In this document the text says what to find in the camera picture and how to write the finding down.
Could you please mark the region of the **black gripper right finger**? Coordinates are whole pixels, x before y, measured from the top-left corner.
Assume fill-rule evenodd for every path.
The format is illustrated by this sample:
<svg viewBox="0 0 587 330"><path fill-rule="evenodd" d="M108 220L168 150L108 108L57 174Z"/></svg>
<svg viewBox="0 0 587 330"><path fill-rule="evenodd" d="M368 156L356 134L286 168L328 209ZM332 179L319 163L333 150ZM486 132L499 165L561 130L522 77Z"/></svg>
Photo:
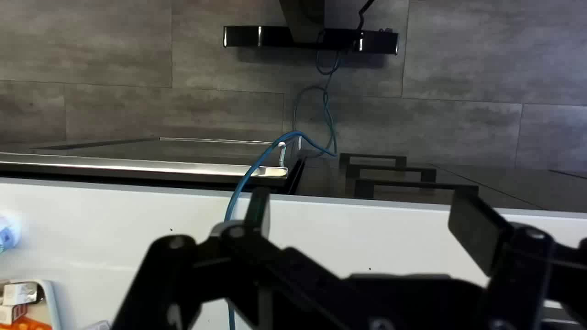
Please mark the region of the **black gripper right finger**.
<svg viewBox="0 0 587 330"><path fill-rule="evenodd" d="M559 244L550 233L508 222L477 192L456 189L447 227L488 277L478 322L488 330L541 330L543 306L557 302L587 322L585 244Z"/></svg>

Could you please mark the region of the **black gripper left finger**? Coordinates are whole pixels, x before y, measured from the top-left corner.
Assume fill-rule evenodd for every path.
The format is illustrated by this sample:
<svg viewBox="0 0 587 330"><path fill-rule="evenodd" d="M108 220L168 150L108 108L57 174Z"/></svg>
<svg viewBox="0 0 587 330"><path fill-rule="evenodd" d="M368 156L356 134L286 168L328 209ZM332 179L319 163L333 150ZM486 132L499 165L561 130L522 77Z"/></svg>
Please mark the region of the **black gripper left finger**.
<svg viewBox="0 0 587 330"><path fill-rule="evenodd" d="M269 192L251 194L242 220L220 222L203 242L154 240L112 330L190 330L207 302L223 300L251 330L343 330L343 280L267 236Z"/></svg>

